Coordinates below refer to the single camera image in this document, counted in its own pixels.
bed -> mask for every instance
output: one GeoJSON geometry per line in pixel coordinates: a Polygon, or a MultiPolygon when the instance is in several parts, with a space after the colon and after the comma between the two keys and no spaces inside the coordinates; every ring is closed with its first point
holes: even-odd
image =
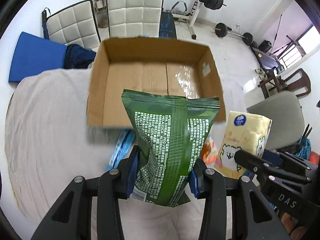
{"type": "MultiPolygon", "coordinates": [[[[220,78],[226,111],[245,111],[241,86],[227,76],[220,78]]],[[[86,126],[89,79],[90,69],[45,71],[22,80],[12,96],[5,124],[9,176],[21,212],[36,224],[74,177],[101,176],[113,153],[120,130],[86,126]]],[[[217,145],[224,132],[224,122],[213,125],[217,145]]],[[[125,239],[198,239],[204,200],[196,200],[189,186],[186,193],[191,202],[176,208],[119,200],[125,239]]],[[[230,210],[227,219],[231,237],[230,210]]]]}

blue package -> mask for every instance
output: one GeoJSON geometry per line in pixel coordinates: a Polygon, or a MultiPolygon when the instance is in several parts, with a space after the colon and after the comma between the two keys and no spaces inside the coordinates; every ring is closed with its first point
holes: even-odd
{"type": "Polygon", "coordinates": [[[118,167],[120,161],[128,153],[135,137],[136,134],[133,132],[133,130],[121,131],[106,171],[110,171],[111,169],[118,167]]]}

tissue brand logo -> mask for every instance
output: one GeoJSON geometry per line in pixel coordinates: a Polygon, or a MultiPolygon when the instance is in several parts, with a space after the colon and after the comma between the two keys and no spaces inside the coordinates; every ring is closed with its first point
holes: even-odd
{"type": "Polygon", "coordinates": [[[235,126],[244,125],[246,121],[247,121],[247,118],[245,117],[245,115],[241,114],[235,118],[235,120],[233,121],[233,124],[235,126]]]}

open cardboard box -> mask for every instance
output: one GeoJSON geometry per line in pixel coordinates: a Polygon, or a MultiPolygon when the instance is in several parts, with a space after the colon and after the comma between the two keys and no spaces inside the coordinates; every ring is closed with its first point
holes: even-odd
{"type": "Polygon", "coordinates": [[[209,47],[174,39],[111,38],[101,42],[89,87],[87,125],[132,128],[123,89],[188,98],[219,97],[215,121],[226,120],[223,92],[209,47]]]}

white chair backrest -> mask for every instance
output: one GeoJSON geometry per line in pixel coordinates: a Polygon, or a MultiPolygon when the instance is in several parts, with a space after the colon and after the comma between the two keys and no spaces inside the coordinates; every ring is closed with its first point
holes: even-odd
{"type": "Polygon", "coordinates": [[[49,39],[61,44],[78,44],[98,51],[100,36],[92,0],[85,0],[64,8],[47,18],[49,39]]]}
{"type": "Polygon", "coordinates": [[[159,37],[163,0],[107,0],[112,37],[159,37]]]}

